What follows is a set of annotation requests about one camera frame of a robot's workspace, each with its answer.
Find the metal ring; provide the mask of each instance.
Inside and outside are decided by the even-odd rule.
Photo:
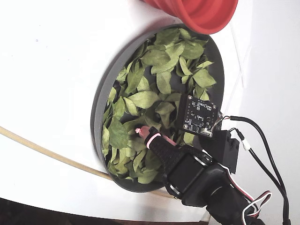
[[[173,187],[172,184],[170,184],[170,188],[171,188],[177,195],[180,195],[180,192],[179,192],[175,187]]]
[[[207,164],[205,164],[204,162],[202,162],[200,159],[198,159],[196,156],[193,156],[193,157],[194,157],[194,159],[196,159],[197,162],[200,163],[201,165],[203,165],[203,166],[208,166]]]

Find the pink tip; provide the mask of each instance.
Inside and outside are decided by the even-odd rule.
[[[137,134],[139,134],[139,133],[140,133],[140,131],[141,131],[141,129],[140,129],[140,128],[137,128],[137,129],[135,129],[135,132],[136,132]]]

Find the black circuit board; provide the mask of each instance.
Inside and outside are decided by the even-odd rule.
[[[188,96],[185,109],[183,129],[196,135],[202,134],[212,137],[212,127],[221,117],[216,105],[210,101],[202,101],[198,98]]]

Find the white wire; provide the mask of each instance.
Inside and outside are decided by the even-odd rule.
[[[272,193],[271,193],[271,192],[268,192],[267,194],[265,194],[264,196],[262,196],[262,197],[256,199],[255,201],[251,202],[248,206],[246,206],[246,207],[244,208],[244,210],[242,211],[242,221],[243,221],[243,225],[247,225],[247,224],[246,224],[246,221],[245,221],[245,211],[246,211],[247,209],[249,209],[251,206],[253,206],[254,204],[260,202],[261,200],[264,200],[264,199],[265,199],[266,197],[268,197],[269,195],[270,195],[270,198],[271,198],[271,197],[272,197]]]
[[[222,164],[218,163],[221,167],[223,167],[224,169],[227,170],[227,175],[230,177],[231,181],[240,189],[242,190],[246,195],[248,195],[249,198],[251,198],[252,201],[254,201],[254,197],[252,197],[247,191],[245,191],[244,189],[242,189],[237,182],[234,181],[233,177],[230,174],[229,169],[226,166],[223,166]]]

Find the black cable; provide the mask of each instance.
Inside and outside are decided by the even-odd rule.
[[[268,142],[267,142],[267,139],[263,133],[263,131],[260,129],[260,127],[252,120],[248,119],[248,118],[245,118],[245,117],[237,117],[237,116],[231,116],[230,117],[231,120],[236,120],[236,121],[243,121],[243,122],[247,122],[249,124],[251,124],[253,127],[256,128],[256,130],[259,132],[259,134],[261,135],[261,138],[263,140],[263,143],[266,147],[266,150],[267,150],[267,153],[268,153],[268,156],[269,156],[269,160],[271,162],[271,164],[273,163],[274,164],[274,171],[276,173],[278,173],[278,180],[279,182],[277,181],[277,179],[273,176],[273,174],[266,168],[266,166],[261,162],[261,160],[258,158],[258,156],[254,153],[254,151],[252,150],[252,148],[250,148],[249,152],[250,154],[252,155],[252,157],[255,159],[255,161],[259,164],[259,166],[264,170],[264,172],[270,177],[270,179],[273,181],[273,183],[276,185],[276,187],[278,188],[278,190],[280,191],[283,199],[284,199],[284,205],[283,205],[283,225],[291,225],[291,221],[289,219],[289,201],[288,201],[288,198],[287,198],[287,195],[286,195],[286,190],[285,190],[285,186],[283,184],[283,181],[282,181],[282,178],[279,174],[279,171],[278,169],[276,168],[276,165],[275,165],[275,162],[274,162],[274,159],[272,157],[272,154],[271,154],[271,151],[270,151],[270,148],[269,148],[269,145],[268,145]],[[232,128],[231,130],[235,130],[237,133],[238,133],[238,136],[239,138],[243,141],[245,139],[244,135],[236,128]]]
[[[270,177],[270,179],[273,181],[273,183],[276,185],[278,190],[280,191],[283,199],[284,199],[284,207],[283,207],[283,221],[289,221],[289,200],[286,196],[286,193],[284,192],[283,188],[280,186],[277,179],[273,176],[273,174],[266,168],[266,166],[261,162],[261,160],[258,158],[258,156],[254,153],[252,148],[249,150],[252,157],[255,159],[255,161],[259,164],[259,166],[263,169],[263,171]]]
[[[272,153],[271,153],[271,150],[269,148],[269,144],[267,142],[267,139],[263,133],[263,131],[261,130],[261,128],[251,119],[248,119],[246,117],[240,117],[240,116],[230,116],[230,120],[236,120],[236,121],[243,121],[243,122],[246,122],[246,123],[249,123],[251,124],[257,131],[258,133],[260,134],[261,138],[262,138],[262,141],[263,141],[263,144],[266,148],[266,151],[267,151],[267,154],[268,154],[268,157],[269,157],[269,160],[271,162],[271,165],[273,167],[273,170],[278,178],[278,181],[280,183],[280,186],[282,187],[282,189],[284,190],[284,192],[286,193],[286,190],[285,190],[285,185],[283,183],[283,180],[279,174],[279,171],[275,165],[275,162],[274,162],[274,159],[273,159],[273,156],[272,156]]]

